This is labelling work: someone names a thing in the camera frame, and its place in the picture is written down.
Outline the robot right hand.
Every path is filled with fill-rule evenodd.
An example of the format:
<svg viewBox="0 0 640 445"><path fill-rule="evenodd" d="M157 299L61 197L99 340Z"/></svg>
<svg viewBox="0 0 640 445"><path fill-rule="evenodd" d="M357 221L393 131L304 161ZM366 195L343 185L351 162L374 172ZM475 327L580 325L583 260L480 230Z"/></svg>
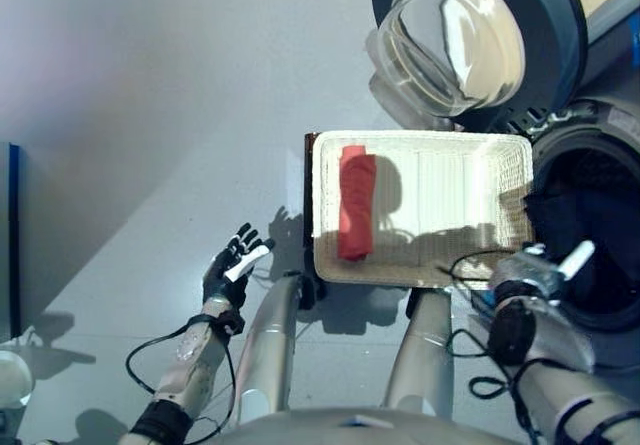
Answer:
<svg viewBox="0 0 640 445"><path fill-rule="evenodd" d="M595 252L591 240L581 241L559 264L543 257L545 247L536 244L517 254L524 264L523 281L535 286L545 298L560 297L566 284L589 262Z"/></svg>

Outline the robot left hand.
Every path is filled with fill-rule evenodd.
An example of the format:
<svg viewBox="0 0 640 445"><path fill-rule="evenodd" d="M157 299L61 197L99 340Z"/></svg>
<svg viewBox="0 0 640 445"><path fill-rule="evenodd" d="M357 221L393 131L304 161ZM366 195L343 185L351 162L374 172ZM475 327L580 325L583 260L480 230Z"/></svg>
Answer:
<svg viewBox="0 0 640 445"><path fill-rule="evenodd" d="M206 270L202 279L203 302L224 298L233 308L241 309L253 269L274 247L273 239L262 239L250 223L243 224Z"/></svg>

